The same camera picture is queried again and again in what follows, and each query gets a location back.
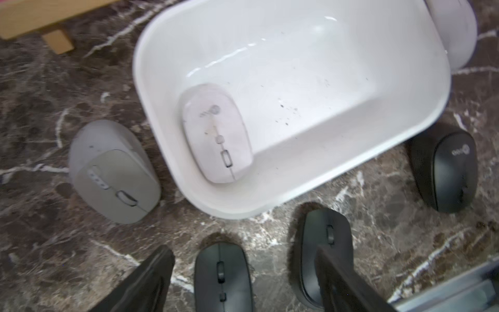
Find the white storage box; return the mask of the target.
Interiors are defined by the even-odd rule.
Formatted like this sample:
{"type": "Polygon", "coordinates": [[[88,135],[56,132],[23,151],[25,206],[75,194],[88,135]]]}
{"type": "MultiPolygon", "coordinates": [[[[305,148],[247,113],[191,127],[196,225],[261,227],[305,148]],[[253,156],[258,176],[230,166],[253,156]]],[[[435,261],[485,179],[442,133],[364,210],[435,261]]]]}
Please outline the white storage box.
{"type": "Polygon", "coordinates": [[[179,190],[242,219],[300,196],[430,127],[451,74],[423,1],[183,1],[139,37],[133,79],[179,190]],[[204,178],[181,98],[223,88],[254,162],[239,181],[204,178]]]}

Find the grey computer mouse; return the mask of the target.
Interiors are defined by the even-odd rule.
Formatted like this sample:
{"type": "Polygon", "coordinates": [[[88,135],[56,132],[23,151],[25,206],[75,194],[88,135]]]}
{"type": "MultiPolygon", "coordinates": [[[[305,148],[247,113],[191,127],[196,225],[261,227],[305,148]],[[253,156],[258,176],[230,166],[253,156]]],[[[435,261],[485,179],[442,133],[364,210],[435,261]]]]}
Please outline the grey computer mouse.
{"type": "Polygon", "coordinates": [[[71,184],[98,213],[119,224],[142,220],[158,204],[161,184],[136,136],[110,120],[88,123],[69,151],[71,184]]]}

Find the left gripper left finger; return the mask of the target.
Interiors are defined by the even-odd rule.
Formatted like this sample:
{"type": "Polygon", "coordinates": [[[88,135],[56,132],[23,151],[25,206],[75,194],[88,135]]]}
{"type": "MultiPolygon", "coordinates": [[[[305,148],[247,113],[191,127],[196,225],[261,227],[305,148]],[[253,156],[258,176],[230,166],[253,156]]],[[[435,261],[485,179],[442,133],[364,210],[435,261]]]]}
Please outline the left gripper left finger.
{"type": "Polygon", "coordinates": [[[161,245],[91,311],[162,311],[174,265],[174,253],[161,245]]]}

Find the black mouse with logo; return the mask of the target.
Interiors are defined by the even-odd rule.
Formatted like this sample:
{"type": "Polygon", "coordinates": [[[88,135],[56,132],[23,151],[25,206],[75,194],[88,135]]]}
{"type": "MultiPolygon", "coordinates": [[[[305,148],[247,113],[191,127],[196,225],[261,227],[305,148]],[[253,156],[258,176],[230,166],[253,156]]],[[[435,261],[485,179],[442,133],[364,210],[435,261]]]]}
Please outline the black mouse with logo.
{"type": "Polygon", "coordinates": [[[418,191],[428,206],[454,214],[472,203],[478,187],[478,156],[469,132],[438,122],[413,137],[408,151],[418,191]]]}

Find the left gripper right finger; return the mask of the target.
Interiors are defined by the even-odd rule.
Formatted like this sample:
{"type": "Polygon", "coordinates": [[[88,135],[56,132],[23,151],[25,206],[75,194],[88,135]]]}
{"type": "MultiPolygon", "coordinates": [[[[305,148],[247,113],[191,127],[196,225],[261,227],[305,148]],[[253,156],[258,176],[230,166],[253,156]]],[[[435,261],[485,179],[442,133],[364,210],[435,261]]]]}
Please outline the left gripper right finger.
{"type": "Polygon", "coordinates": [[[325,311],[396,312],[331,248],[318,247],[314,266],[325,311]]]}

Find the black mouse rounded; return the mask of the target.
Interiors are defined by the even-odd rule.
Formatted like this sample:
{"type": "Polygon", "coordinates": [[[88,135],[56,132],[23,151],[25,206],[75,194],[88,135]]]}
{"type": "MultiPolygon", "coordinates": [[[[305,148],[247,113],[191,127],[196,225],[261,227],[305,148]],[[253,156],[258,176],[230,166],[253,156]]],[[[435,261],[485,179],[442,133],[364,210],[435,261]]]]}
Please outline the black mouse rounded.
{"type": "Polygon", "coordinates": [[[291,285],[298,300],[314,310],[323,309],[314,259],[325,244],[353,265],[353,240],[348,219],[330,208],[316,209],[300,218],[291,256],[291,285]]]}

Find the black slim mouse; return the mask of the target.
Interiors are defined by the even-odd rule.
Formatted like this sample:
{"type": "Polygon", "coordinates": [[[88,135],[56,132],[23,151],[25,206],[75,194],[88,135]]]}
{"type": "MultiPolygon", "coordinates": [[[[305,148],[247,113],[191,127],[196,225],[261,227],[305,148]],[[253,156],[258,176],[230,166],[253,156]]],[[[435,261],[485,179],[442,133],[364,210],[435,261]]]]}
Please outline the black slim mouse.
{"type": "Polygon", "coordinates": [[[249,266],[243,249],[215,243],[197,256],[194,269],[196,311],[253,311],[249,266]]]}

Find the wooden whiteboard stand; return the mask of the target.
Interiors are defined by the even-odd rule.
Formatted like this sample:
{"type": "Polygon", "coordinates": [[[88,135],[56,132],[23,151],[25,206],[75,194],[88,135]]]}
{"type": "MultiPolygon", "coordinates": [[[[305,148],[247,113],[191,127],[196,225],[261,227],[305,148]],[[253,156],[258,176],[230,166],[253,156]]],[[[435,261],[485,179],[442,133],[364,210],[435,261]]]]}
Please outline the wooden whiteboard stand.
{"type": "Polygon", "coordinates": [[[57,55],[74,49],[61,23],[114,3],[113,0],[34,0],[1,2],[1,38],[11,40],[38,32],[57,55]]]}

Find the white computer mouse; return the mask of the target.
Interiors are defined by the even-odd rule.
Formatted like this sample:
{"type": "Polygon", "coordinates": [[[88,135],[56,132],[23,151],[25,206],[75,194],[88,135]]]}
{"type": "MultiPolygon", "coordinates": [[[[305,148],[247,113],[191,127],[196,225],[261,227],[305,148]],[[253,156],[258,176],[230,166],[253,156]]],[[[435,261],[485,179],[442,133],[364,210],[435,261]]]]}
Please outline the white computer mouse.
{"type": "Polygon", "coordinates": [[[478,24],[467,0],[428,0],[427,8],[447,52],[451,70],[463,68],[472,58],[478,24]]]}

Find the small white mouse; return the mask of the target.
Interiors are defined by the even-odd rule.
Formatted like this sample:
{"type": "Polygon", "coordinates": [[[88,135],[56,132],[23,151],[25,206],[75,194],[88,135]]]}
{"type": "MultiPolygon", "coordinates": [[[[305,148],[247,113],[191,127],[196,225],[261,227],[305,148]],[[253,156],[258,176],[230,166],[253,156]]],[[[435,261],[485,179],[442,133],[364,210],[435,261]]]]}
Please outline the small white mouse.
{"type": "Polygon", "coordinates": [[[215,84],[200,84],[180,97],[188,145],[207,180],[225,184],[241,179],[253,164],[253,150],[232,96],[215,84]]]}

